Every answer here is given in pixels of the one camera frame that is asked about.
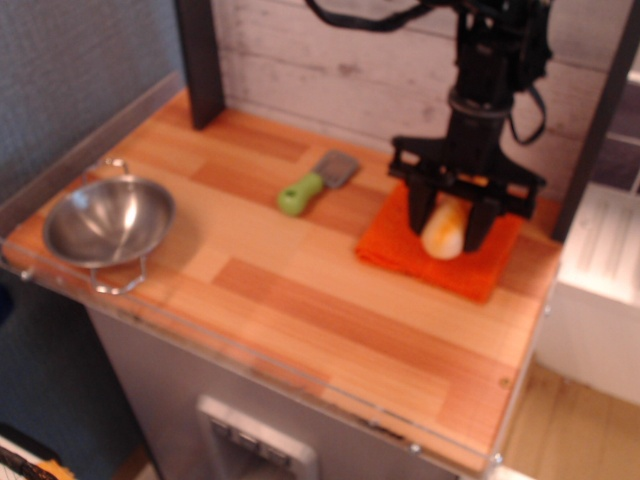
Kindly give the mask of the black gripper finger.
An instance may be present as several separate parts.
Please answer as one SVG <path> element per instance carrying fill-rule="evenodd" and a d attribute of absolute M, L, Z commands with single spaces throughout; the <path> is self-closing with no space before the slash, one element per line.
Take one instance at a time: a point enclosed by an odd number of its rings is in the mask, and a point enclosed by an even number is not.
<path fill-rule="evenodd" d="M 483 198 L 472 204 L 465 232 L 465 251 L 478 251 L 495 220 L 504 214 L 503 203 L 494 198 Z"/>
<path fill-rule="evenodd" d="M 408 190 L 409 227 L 415 234 L 421 234 L 434 209 L 437 191 L 421 182 L 410 182 Z"/>

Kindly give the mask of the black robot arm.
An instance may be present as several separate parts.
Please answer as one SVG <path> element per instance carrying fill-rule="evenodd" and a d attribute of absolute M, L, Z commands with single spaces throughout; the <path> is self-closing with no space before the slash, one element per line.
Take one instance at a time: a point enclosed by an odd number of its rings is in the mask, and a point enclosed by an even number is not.
<path fill-rule="evenodd" d="M 512 127 L 516 94 L 545 107 L 535 82 L 552 57 L 548 1 L 460 1 L 456 65 L 449 92 L 445 137 L 397 136 L 390 175 L 409 189 L 408 221 L 421 234 L 434 216 L 436 198 L 447 194 L 470 204 L 463 249 L 479 250 L 494 222 L 505 214 L 528 219 L 546 182 L 502 151 Z"/>

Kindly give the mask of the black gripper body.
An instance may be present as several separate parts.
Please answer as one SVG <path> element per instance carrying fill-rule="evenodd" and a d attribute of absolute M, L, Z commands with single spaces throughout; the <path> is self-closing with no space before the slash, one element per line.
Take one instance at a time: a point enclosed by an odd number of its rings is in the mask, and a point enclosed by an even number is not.
<path fill-rule="evenodd" d="M 389 174 L 407 187 L 421 182 L 437 193 L 494 198 L 503 203 L 504 214 L 529 218 L 545 180 L 502 151 L 500 138 L 508 117 L 506 110 L 454 109 L 443 138 L 396 136 Z"/>

